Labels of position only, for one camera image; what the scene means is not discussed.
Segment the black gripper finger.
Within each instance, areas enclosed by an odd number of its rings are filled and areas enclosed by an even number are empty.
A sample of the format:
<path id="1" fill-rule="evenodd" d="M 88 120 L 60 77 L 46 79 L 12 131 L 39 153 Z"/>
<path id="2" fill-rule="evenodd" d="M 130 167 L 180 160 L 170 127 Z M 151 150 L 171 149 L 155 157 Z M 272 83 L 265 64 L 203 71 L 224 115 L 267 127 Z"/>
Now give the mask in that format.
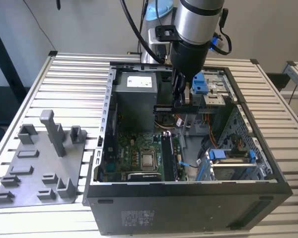
<path id="1" fill-rule="evenodd" d="M 190 82 L 186 76 L 174 70 L 172 72 L 172 104 L 174 108 L 186 107 L 191 104 L 190 98 Z"/>

